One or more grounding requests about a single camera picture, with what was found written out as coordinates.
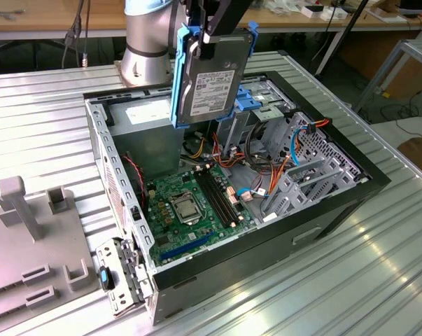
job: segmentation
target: hard drive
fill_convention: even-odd
[[[183,40],[183,50],[177,50],[176,82],[172,90],[171,121],[176,128],[232,115],[254,40],[249,30],[237,29],[229,36],[220,37],[212,59],[200,59],[198,36],[184,29],[189,33]]]

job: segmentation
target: hard drive label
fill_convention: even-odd
[[[234,70],[199,73],[190,115],[198,116],[223,110],[234,73]]]

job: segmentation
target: blue cable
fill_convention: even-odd
[[[246,191],[251,191],[250,188],[242,188],[239,191],[237,191],[237,196],[240,196],[241,194],[243,194]]]
[[[255,194],[260,195],[260,194],[259,194],[259,192],[254,191],[254,190],[251,190],[250,188],[242,188],[242,189],[240,189],[239,191],[237,191],[237,196],[240,196],[241,194],[243,194],[243,193],[244,193],[244,192],[246,192],[246,191],[250,191],[250,192],[252,192],[252,193],[255,193]]]
[[[298,135],[298,133],[301,132],[301,130],[305,130],[306,128],[307,128],[307,126],[303,126],[303,127],[296,129],[295,133],[293,133],[291,143],[290,143],[290,153],[292,155],[292,160],[295,163],[295,165],[297,165],[297,166],[300,165],[300,162],[298,161],[298,159],[296,157],[296,153],[295,153],[295,139],[296,139],[296,136]]]

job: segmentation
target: desk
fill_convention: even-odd
[[[26,13],[20,15],[16,21],[9,21],[0,17],[0,40],[63,39],[66,30],[73,22],[76,10],[74,5],[75,0],[0,1],[0,10],[18,8],[26,10]],[[336,32],[336,35],[316,71],[317,74],[323,70],[350,19],[351,16],[348,16],[346,20],[332,21],[328,31]],[[310,19],[301,13],[280,16],[266,8],[249,9],[242,17],[240,25],[247,27],[248,22],[251,20],[259,23],[258,31],[260,33],[324,32],[328,25],[328,22],[322,19]],[[90,16],[90,37],[125,36],[125,29],[123,2],[121,2],[120,6],[111,10],[109,6],[103,7],[101,4],[98,4],[95,10],[92,10]],[[357,32],[404,30],[420,31],[416,38],[422,39],[422,18],[421,21],[409,19],[408,22],[386,24],[370,14],[363,13],[353,28],[353,31]],[[403,67],[405,62],[406,60],[401,61],[399,69]],[[393,76],[390,76],[386,81],[387,84],[392,79]]]
[[[258,71],[278,71],[391,184],[332,235],[156,327],[145,309],[114,319],[98,290],[1,336],[422,332],[422,173],[293,59],[256,53],[246,73]],[[20,174],[35,195],[60,184],[72,190],[91,252],[118,229],[82,94],[119,88],[115,66],[0,75],[0,178]]]

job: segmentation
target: red cable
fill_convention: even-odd
[[[127,156],[123,156],[123,158],[124,159],[126,159],[126,161],[128,161],[128,163],[130,163],[131,164],[131,166],[133,166],[133,168],[134,168],[134,170],[136,170],[136,173],[138,173],[138,176],[139,176],[139,183],[141,184],[141,192],[142,192],[142,207],[143,207],[143,204],[145,203],[145,201],[146,201],[146,196],[144,195],[144,193],[143,193],[143,179],[142,179],[142,175],[141,175],[141,172],[139,171],[139,168],[138,168],[138,166],[136,166],[135,164],[134,164],[134,162],[129,158],[129,157],[127,157]]]

